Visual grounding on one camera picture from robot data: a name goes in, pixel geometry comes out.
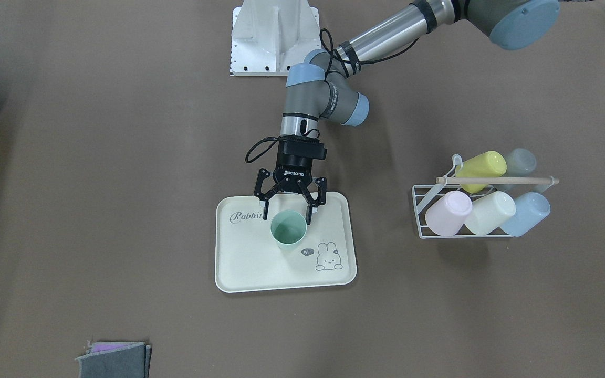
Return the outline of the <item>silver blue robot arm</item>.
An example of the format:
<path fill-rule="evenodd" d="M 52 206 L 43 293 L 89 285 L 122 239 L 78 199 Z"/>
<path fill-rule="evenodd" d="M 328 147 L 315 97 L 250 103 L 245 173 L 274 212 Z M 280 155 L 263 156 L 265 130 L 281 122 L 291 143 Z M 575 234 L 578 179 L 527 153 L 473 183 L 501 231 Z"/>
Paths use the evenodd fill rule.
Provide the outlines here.
<path fill-rule="evenodd" d="M 327 155 L 318 122 L 357 127 L 365 121 L 367 96 L 347 84 L 363 67 L 398 57 L 424 35 L 461 20 L 504 50 L 522 49 L 552 28 L 560 9 L 558 1 L 411 1 L 359 36 L 309 52 L 289 72 L 279 136 L 264 138 L 278 151 L 274 170 L 260 169 L 255 181 L 262 218 L 267 218 L 269 201 L 279 192 L 304 196 L 307 224 L 326 204 L 327 179 L 312 175 L 313 161 Z"/>

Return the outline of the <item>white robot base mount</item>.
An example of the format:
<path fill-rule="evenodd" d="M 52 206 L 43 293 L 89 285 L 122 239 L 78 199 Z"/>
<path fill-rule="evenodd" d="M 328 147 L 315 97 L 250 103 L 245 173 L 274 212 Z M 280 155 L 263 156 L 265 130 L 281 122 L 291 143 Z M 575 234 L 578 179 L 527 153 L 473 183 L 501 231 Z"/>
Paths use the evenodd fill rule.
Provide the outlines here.
<path fill-rule="evenodd" d="M 229 74 L 288 75 L 321 48 L 319 10 L 307 1 L 244 1 L 232 11 Z"/>

